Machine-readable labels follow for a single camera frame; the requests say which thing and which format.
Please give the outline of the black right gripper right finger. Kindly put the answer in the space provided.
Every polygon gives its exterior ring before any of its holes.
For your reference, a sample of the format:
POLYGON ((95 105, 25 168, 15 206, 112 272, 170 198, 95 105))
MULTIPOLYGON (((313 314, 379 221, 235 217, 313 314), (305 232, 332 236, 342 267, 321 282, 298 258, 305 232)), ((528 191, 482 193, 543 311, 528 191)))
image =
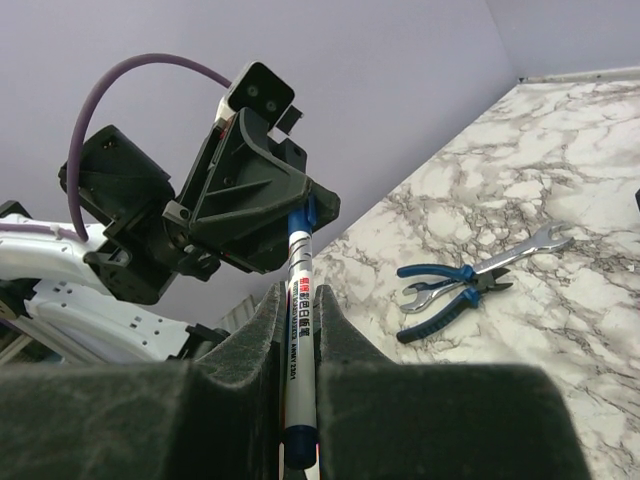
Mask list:
POLYGON ((398 364, 316 293, 325 479, 587 479, 559 389, 522 364, 398 364))

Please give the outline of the blue white whiteboard marker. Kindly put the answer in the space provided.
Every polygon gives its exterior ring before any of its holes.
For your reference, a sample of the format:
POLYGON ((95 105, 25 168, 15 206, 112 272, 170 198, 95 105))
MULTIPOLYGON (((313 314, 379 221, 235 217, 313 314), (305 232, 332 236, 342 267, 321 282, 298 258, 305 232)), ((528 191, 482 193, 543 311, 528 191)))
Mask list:
POLYGON ((288 216, 286 370, 284 375, 284 464, 306 470, 317 460, 316 366, 312 232, 315 198, 288 216))

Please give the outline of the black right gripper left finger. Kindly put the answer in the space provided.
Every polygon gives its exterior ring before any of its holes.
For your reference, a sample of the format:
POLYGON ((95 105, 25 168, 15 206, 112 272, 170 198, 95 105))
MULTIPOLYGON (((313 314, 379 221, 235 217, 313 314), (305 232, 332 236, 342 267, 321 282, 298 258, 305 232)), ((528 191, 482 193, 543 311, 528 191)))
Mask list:
POLYGON ((1 371, 5 479, 275 479, 281 323, 274 285, 197 362, 1 371))

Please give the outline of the silver open-end wrench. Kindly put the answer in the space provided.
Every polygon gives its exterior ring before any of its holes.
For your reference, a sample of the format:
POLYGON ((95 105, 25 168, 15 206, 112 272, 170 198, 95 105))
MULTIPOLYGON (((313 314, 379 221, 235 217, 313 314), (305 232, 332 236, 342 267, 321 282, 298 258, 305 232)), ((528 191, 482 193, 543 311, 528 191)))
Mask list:
POLYGON ((416 282, 407 286, 403 290, 403 294, 409 295, 410 293, 415 293, 416 298, 407 304, 401 305, 400 310, 407 314, 423 311, 437 297, 458 286, 462 281, 470 279, 472 276, 471 271, 480 275, 491 270, 505 267, 526 256, 559 251, 574 242, 573 237, 561 235, 561 232, 571 227, 572 225, 567 222, 551 222, 540 227, 531 237, 518 245, 475 265, 451 267, 441 264, 414 264, 400 267, 396 272, 400 278, 420 275, 444 277, 444 280, 433 284, 416 282))

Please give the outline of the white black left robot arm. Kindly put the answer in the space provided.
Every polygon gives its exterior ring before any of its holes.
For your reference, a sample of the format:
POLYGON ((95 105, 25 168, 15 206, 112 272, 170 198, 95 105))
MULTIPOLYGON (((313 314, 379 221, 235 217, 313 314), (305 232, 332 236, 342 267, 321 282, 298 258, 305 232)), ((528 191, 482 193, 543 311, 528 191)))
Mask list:
POLYGON ((305 151, 269 136, 244 108, 217 120, 181 191, 114 126, 83 146, 80 204, 86 240, 1 208, 1 318, 72 364, 194 359, 222 329, 154 315, 177 276, 207 281, 222 264, 269 273, 289 259, 290 214, 314 229, 339 215, 339 196, 305 172, 305 151))

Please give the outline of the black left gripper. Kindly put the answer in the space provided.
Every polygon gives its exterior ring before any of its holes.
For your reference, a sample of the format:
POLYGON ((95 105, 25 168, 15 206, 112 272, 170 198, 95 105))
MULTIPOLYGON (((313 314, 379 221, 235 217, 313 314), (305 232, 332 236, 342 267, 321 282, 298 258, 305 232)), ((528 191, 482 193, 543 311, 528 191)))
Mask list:
POLYGON ((302 203, 302 228, 316 232, 340 213, 339 195, 305 179, 307 153, 268 133, 269 124, 243 108, 218 120, 177 199, 179 216, 197 247, 245 272, 279 270, 288 257, 287 218, 302 203))

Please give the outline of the aluminium table frame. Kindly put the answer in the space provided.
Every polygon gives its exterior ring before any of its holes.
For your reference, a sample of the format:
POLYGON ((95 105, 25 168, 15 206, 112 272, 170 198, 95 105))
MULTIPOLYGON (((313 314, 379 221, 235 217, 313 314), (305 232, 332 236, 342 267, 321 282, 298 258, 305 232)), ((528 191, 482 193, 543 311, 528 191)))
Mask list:
POLYGON ((546 83, 593 83, 638 80, 640 68, 624 67, 614 69, 592 70, 584 72, 549 74, 543 76, 527 76, 519 79, 520 84, 546 83))

